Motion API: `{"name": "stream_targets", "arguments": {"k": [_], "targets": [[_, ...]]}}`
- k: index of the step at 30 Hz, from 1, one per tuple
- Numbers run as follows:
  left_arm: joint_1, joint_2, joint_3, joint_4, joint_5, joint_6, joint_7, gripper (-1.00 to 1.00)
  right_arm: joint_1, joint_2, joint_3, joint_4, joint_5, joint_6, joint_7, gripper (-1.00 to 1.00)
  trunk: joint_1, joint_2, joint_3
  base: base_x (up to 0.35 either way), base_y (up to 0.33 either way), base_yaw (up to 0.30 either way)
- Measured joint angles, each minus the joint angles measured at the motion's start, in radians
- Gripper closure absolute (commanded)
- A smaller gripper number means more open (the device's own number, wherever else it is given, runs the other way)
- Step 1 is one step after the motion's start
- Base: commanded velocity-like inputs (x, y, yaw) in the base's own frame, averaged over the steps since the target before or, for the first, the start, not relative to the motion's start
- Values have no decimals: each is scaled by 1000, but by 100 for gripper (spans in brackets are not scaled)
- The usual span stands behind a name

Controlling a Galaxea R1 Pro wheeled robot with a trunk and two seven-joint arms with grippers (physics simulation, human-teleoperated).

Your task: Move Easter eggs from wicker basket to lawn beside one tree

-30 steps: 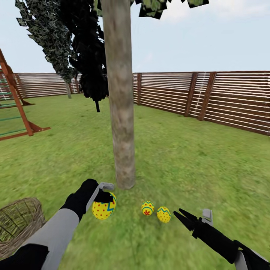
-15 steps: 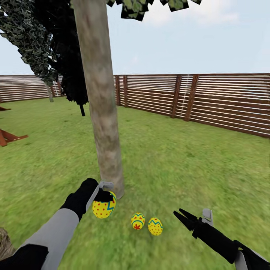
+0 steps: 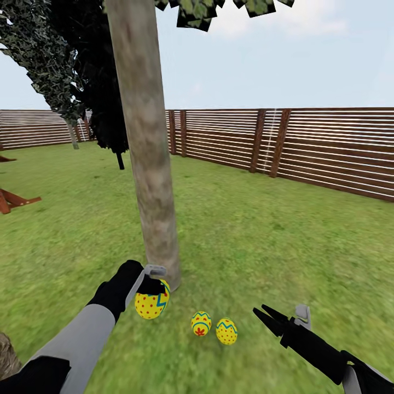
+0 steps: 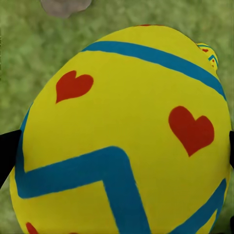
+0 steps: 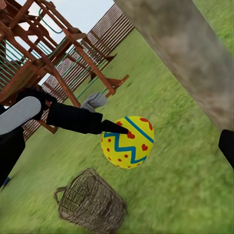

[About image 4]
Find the easter egg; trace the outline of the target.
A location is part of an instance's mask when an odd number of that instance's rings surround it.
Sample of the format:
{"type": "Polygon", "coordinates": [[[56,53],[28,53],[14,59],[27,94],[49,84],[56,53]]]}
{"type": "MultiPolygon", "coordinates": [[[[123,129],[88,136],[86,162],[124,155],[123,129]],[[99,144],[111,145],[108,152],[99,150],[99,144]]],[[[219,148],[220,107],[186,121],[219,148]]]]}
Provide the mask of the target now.
{"type": "Polygon", "coordinates": [[[210,234],[231,174],[231,120],[205,53],[180,31],[102,37],[46,83],[10,172],[24,234],[210,234]]]}
{"type": "Polygon", "coordinates": [[[215,51],[209,45],[204,43],[198,43],[196,45],[202,50],[202,52],[205,53],[206,57],[209,59],[210,63],[212,64],[214,71],[217,71],[218,59],[215,51]]]}

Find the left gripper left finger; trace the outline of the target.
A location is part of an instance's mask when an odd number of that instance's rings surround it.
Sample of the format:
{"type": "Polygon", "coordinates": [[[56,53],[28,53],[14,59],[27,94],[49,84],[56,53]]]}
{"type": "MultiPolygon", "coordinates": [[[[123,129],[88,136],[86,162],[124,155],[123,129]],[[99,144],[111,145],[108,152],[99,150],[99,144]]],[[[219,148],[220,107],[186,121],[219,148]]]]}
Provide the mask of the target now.
{"type": "Polygon", "coordinates": [[[13,169],[21,130],[0,135],[0,188],[13,169]]]}

